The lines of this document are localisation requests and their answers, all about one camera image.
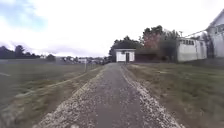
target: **overcast sky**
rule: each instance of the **overcast sky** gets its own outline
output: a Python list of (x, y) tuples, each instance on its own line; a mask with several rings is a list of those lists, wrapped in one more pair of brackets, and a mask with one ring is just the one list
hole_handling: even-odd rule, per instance
[(204, 30), (224, 0), (0, 0), (0, 45), (55, 55), (106, 56), (115, 39), (162, 25)]

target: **green lawn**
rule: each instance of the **green lawn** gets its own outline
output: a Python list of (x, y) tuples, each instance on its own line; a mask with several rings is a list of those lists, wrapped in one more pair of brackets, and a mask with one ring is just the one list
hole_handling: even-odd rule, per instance
[(187, 127), (224, 126), (224, 70), (172, 63), (127, 68)]
[(0, 123), (29, 128), (54, 110), (82, 85), (95, 77), (101, 66), (49, 63), (43, 60), (9, 60), (0, 64)]

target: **gravel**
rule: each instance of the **gravel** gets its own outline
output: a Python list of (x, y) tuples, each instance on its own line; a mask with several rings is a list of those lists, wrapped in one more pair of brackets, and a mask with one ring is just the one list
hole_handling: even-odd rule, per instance
[(33, 128), (184, 128), (126, 72), (106, 65)]

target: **house wall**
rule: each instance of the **house wall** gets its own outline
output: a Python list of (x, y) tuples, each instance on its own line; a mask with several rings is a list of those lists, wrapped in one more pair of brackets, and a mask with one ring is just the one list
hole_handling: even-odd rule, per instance
[(122, 51), (116, 52), (116, 61), (117, 62), (124, 62), (126, 61), (126, 53), (129, 53), (129, 61), (135, 61), (135, 52), (134, 51), (125, 51), (124, 54), (122, 54)]
[(224, 13), (208, 30), (214, 44), (214, 54), (216, 57), (224, 57)]
[(177, 49), (177, 58), (179, 62), (192, 61), (207, 58), (207, 47), (205, 42), (182, 39)]

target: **window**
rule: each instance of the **window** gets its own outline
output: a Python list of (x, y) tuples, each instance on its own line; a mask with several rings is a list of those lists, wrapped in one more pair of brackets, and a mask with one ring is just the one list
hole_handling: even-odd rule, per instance
[(217, 26), (218, 32), (224, 32), (224, 24)]

